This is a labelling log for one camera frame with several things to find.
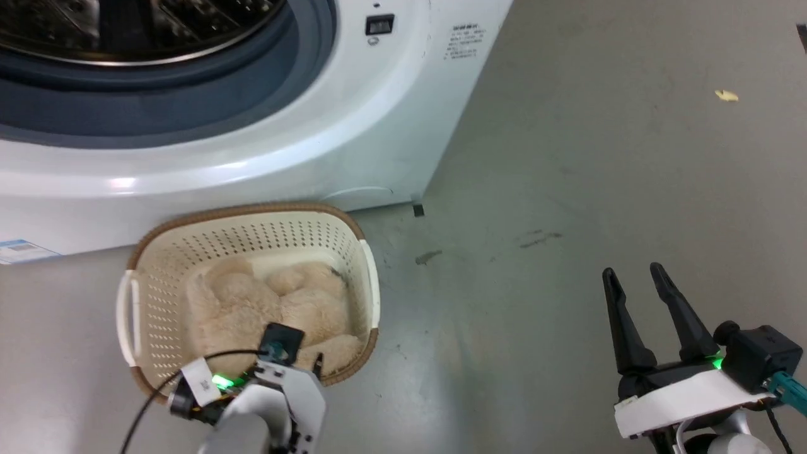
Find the washing machine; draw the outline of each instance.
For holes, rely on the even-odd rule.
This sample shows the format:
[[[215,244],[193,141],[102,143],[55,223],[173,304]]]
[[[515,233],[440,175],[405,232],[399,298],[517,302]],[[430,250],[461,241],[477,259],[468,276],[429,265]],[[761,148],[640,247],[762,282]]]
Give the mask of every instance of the washing machine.
[[[0,263],[419,200],[512,0],[0,0]]]

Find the plastic laundry basket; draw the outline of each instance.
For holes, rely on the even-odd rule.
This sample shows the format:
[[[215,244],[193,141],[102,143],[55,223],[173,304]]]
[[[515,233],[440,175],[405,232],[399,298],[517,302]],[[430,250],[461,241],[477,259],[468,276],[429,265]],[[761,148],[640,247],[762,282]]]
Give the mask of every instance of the plastic laundry basket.
[[[129,259],[118,288],[118,340],[145,393],[195,359],[186,326],[187,279],[236,255],[252,263],[258,278],[300,262],[333,267],[347,283],[352,334],[365,347],[348,366],[323,376],[322,383],[345,380],[370,358],[381,310],[378,272],[356,222],[322,204],[225,208],[157,227]],[[157,400],[165,403],[165,395]]]

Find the gray floor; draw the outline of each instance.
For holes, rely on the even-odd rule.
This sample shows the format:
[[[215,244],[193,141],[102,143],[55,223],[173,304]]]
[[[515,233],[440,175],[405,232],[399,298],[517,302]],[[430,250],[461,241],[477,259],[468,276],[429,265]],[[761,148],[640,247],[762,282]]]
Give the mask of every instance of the gray floor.
[[[606,266],[661,360],[678,347],[653,260],[708,326],[807,345],[804,20],[795,0],[516,0],[426,217],[357,214],[382,334],[328,389],[322,452],[649,452],[613,422]],[[118,449],[142,400],[111,304],[128,254],[0,269],[4,452]],[[803,450],[804,419],[780,414]],[[153,411],[133,452],[194,452],[206,430]]]

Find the basket handle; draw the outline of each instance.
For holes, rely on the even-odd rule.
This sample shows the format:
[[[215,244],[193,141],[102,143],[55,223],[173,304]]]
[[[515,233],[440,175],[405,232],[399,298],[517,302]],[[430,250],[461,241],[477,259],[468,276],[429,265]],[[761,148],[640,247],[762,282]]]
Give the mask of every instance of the basket handle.
[[[130,303],[133,333],[129,331]],[[115,305],[115,324],[118,327],[118,343],[123,358],[130,368],[134,368],[137,366],[136,358],[140,356],[140,283],[137,282],[134,270],[126,270],[120,280]]]
[[[378,320],[381,318],[381,290],[378,286],[378,268],[375,266],[375,257],[373,251],[370,250],[370,245],[367,240],[359,240],[364,252],[364,258],[367,261],[367,274],[370,276],[370,296],[373,301],[373,321],[370,325],[371,328],[378,328]]]

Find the printed label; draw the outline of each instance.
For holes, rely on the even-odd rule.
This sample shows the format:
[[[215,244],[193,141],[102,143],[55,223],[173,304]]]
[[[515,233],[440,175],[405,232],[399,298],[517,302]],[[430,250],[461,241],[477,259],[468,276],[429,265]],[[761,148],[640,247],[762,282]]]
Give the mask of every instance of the printed label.
[[[449,37],[449,46],[445,49],[443,60],[476,57],[476,53],[485,39],[485,29],[478,23],[461,23],[454,25]]]
[[[47,250],[25,240],[0,242],[0,263],[4,265],[31,262],[33,260],[46,259],[58,255],[59,254],[52,250]]]
[[[182,368],[182,375],[194,394],[199,406],[205,406],[221,397],[221,392],[213,383],[213,374],[204,358],[197,358]]]

